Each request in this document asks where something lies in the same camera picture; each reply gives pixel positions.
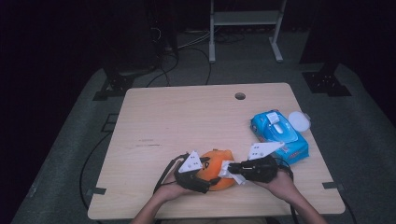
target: wooden table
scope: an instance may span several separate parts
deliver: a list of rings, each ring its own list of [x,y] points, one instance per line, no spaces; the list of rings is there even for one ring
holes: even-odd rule
[[[235,94],[245,94],[244,100]],[[301,110],[287,83],[131,89],[126,93],[88,215],[92,219],[133,218],[152,195],[170,160],[194,149],[230,149],[245,161],[254,115]],[[312,133],[303,133],[310,157],[291,166],[295,184],[321,214],[345,210]],[[250,182],[207,194],[192,193],[165,204],[158,218],[263,217],[289,215],[289,205]]]

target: person's left hand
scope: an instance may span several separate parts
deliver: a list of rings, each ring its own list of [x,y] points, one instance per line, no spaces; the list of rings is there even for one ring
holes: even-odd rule
[[[158,196],[161,196],[161,198],[163,198],[163,200],[165,201],[171,201],[183,194],[192,192],[192,190],[184,189],[176,182],[175,170],[178,164],[179,162],[177,162],[175,168],[171,172],[169,172],[168,176],[163,181],[163,184],[157,189],[154,194],[158,194]]]

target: person's right hand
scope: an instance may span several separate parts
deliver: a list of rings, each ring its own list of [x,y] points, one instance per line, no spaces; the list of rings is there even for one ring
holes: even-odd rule
[[[278,199],[284,200],[287,203],[290,203],[293,197],[300,195],[300,191],[297,190],[288,173],[282,169],[277,171],[276,177],[269,183],[257,181],[253,183],[268,189]]]

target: white lid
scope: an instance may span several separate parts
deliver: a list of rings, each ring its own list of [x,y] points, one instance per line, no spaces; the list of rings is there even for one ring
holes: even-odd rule
[[[297,132],[305,132],[311,127],[311,121],[306,114],[294,111],[289,114],[289,123]]]

